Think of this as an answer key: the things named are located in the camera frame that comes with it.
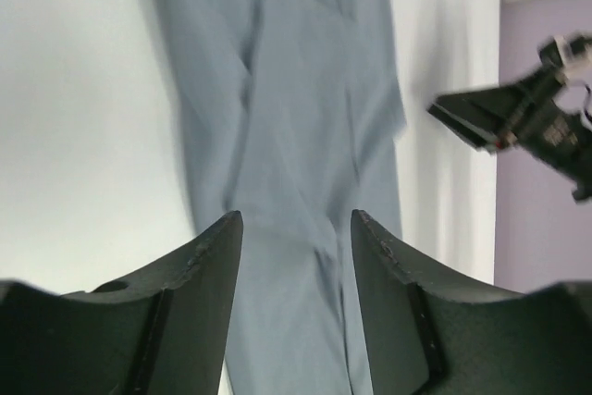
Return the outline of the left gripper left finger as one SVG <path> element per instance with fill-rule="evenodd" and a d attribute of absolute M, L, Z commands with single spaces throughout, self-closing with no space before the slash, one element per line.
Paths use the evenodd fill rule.
<path fill-rule="evenodd" d="M 230 212 L 91 292 L 1 284 L 5 394 L 215 394 L 241 259 Z"/>

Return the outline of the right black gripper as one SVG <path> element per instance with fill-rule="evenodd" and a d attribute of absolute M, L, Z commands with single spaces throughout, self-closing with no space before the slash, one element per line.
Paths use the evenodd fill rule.
<path fill-rule="evenodd" d="M 427 113 L 472 148 L 498 153 L 519 146 L 575 184 L 573 199 L 591 198 L 591 88 L 582 108 L 557 104 L 567 84 L 556 78 L 559 54 L 550 39 L 538 50 L 539 66 L 515 83 L 484 90 L 440 94 Z M 478 134 L 497 134 L 494 145 Z"/>

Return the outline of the grey t shirt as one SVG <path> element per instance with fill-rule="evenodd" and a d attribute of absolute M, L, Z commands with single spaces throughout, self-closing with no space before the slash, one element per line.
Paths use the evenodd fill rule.
<path fill-rule="evenodd" d="M 351 214 L 401 229 L 390 0 L 159 0 L 197 231 L 238 210 L 237 394 L 368 394 Z"/>

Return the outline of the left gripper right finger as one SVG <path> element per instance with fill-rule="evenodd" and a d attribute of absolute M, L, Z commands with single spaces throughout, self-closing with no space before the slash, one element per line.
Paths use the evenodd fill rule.
<path fill-rule="evenodd" d="M 351 215 L 364 336 L 377 394 L 587 394 L 591 285 L 530 293 L 470 278 Z"/>

